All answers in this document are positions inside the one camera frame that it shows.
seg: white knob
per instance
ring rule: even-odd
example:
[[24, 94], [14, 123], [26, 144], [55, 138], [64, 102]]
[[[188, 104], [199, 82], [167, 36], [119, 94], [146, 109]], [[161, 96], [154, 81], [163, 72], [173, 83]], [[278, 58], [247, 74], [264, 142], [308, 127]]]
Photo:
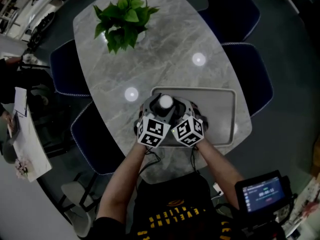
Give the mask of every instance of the white knob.
[[160, 104], [161, 108], [169, 109], [174, 104], [174, 100], [172, 99], [172, 97], [170, 95], [165, 94], [160, 97], [159, 104]]

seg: black t-shirt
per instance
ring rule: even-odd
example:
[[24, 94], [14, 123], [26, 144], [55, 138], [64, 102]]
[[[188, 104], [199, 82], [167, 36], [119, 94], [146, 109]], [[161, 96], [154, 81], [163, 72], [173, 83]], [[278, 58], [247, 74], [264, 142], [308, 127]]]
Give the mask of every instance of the black t-shirt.
[[133, 211], [133, 225], [102, 217], [93, 224], [95, 240], [242, 239], [237, 225], [214, 209], [207, 181], [197, 173], [159, 184], [142, 181]]

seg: paper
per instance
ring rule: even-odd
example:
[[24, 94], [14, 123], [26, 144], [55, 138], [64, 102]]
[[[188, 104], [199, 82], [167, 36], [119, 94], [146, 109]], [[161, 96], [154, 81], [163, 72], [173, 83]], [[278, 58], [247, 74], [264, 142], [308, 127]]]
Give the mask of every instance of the paper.
[[27, 116], [27, 90], [15, 87], [14, 110]]

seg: hand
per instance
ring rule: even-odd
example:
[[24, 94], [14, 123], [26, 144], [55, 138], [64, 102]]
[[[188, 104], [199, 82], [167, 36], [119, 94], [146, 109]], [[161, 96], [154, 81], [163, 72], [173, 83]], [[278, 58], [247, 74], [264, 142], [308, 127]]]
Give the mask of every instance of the hand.
[[12, 116], [9, 114], [9, 112], [8, 111], [3, 111], [1, 117], [8, 124], [9, 129], [11, 130], [11, 132], [13, 132], [14, 128], [15, 128], [15, 123], [14, 123], [14, 120], [13, 120]]

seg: white desk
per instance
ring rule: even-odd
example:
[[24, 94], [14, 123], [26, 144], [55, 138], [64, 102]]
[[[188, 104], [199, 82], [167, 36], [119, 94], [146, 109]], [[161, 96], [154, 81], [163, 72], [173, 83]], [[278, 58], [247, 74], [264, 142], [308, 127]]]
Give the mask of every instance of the white desk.
[[18, 159], [24, 158], [30, 161], [31, 164], [27, 167], [27, 178], [30, 182], [33, 182], [50, 171], [52, 165], [39, 140], [28, 105], [26, 116], [18, 113], [18, 121], [20, 132], [13, 143], [13, 147]]

